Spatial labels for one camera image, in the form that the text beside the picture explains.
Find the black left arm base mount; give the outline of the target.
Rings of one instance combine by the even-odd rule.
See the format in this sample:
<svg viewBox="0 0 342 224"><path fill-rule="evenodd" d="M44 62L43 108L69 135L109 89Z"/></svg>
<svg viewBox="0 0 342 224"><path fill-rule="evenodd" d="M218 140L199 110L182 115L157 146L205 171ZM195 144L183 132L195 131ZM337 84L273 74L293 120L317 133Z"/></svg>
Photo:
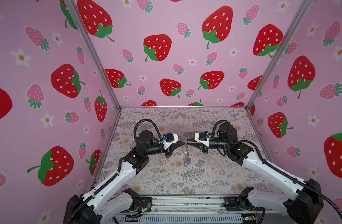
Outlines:
<svg viewBox="0 0 342 224"><path fill-rule="evenodd" d="M120 213L144 214L151 212L151 197L142 197L131 188L123 190L111 200Z"/></svg>

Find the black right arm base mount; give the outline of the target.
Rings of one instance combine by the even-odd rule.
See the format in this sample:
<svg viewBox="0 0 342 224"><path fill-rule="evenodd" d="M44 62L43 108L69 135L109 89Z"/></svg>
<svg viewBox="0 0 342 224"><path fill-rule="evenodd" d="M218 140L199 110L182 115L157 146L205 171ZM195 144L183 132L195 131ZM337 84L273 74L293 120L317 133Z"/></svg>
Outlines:
<svg viewBox="0 0 342 224"><path fill-rule="evenodd" d="M248 200L252 190L254 190L253 187L246 187L238 196L224 197L222 207L226 208L227 211L256 211L256 207Z"/></svg>

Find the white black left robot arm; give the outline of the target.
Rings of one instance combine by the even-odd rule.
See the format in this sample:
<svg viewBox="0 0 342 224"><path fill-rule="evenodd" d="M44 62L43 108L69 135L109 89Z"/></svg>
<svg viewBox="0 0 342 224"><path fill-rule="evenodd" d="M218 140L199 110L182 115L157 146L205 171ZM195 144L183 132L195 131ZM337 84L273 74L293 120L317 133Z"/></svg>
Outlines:
<svg viewBox="0 0 342 224"><path fill-rule="evenodd" d="M136 145L119 160L117 170L86 194L69 199L65 224L104 224L123 211L136 210L138 193L132 189L124 190L117 197L115 193L149 163L149 156L165 154L170 158L174 150L185 144L175 133L161 135L151 119L138 121L133 136Z"/></svg>

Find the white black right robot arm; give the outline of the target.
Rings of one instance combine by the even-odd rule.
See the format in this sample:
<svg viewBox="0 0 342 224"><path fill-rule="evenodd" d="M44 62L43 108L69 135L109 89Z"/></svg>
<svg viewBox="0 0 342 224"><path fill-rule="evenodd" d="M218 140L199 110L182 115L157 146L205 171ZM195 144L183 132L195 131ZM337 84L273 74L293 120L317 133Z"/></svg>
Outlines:
<svg viewBox="0 0 342 224"><path fill-rule="evenodd" d="M255 143L237 138L237 130L227 120L217 121L211 133L195 133L187 143L204 154L210 149L218 150L222 156L256 172L282 192L277 195L247 187L239 195L243 210L262 207L282 212L297 224L313 224L327 202L342 220L342 210L322 194L318 182L294 176L263 158Z"/></svg>

